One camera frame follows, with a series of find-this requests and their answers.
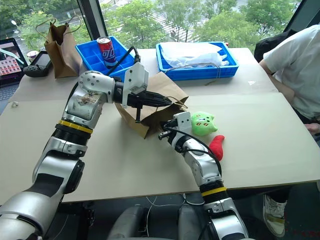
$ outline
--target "green plush toy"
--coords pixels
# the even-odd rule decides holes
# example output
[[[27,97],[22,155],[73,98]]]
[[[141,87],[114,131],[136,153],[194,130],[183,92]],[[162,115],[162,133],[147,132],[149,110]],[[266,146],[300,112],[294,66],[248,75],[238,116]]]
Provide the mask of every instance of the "green plush toy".
[[[214,116],[204,111],[197,111],[191,116],[192,132],[198,136],[205,136],[216,132],[218,129],[214,125]]]

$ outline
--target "red plush toy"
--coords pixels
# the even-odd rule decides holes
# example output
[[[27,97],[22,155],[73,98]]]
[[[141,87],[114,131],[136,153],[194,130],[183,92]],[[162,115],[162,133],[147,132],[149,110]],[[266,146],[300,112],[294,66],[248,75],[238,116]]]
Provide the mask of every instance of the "red plush toy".
[[[214,139],[211,141],[209,145],[209,148],[216,155],[219,161],[221,161],[222,157],[224,156],[224,151],[222,149],[222,142],[224,141],[224,139],[225,136],[217,135],[214,137]]]

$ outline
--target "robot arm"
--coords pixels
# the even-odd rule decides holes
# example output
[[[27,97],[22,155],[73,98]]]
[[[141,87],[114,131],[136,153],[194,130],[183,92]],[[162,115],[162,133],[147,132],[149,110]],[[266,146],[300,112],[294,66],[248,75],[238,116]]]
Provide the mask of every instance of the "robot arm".
[[[192,170],[196,184],[204,199],[204,210],[209,216],[208,225],[213,239],[240,240],[248,238],[248,232],[234,201],[228,196],[219,161],[199,141],[192,138],[190,112],[173,116],[160,133],[159,139],[168,137],[170,145],[184,157]]]
[[[125,73],[123,82],[97,71],[86,71],[70,94],[61,120],[49,138],[36,164],[33,185],[0,207],[0,235],[6,240],[37,239],[44,236],[65,194],[78,187],[87,151],[104,103],[121,103],[137,108],[171,104],[164,96],[146,91],[148,72],[136,62]]]

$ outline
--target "beige tabletop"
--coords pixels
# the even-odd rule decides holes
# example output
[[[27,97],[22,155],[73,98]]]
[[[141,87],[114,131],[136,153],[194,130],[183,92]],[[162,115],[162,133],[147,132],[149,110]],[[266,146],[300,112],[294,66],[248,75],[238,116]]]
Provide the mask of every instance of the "beige tabletop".
[[[32,184],[32,172],[65,100],[22,101],[0,117],[0,204]],[[225,136],[222,178],[229,189],[320,179],[320,149],[281,93],[191,96],[191,112],[213,113]],[[64,201],[197,191],[189,166],[166,140],[138,136],[105,104],[82,158],[78,189]]]
[[[158,73],[156,50],[138,51],[141,63],[149,71],[149,76]],[[234,77],[221,78],[208,86],[205,84],[214,79],[176,81],[177,85],[189,96],[278,92],[248,48],[230,48],[230,51],[239,63]],[[86,71],[85,66],[82,65],[80,71]],[[55,79],[52,69],[46,77],[34,78],[25,75],[9,101],[66,100],[76,81],[76,77]]]

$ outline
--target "window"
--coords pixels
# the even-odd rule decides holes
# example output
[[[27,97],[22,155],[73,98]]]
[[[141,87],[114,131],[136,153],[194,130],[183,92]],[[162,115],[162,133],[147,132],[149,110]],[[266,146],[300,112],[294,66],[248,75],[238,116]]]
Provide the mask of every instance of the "window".
[[[228,42],[254,50],[283,32],[300,0],[100,0],[107,32],[126,47],[160,42]]]
[[[37,25],[49,19],[56,19],[55,25],[60,26],[74,17],[70,29],[75,30],[73,36],[78,44],[90,41],[90,37],[80,13],[77,0],[0,0],[0,38],[15,38],[25,59],[30,51],[44,48],[45,38],[49,29],[49,21],[38,28]]]

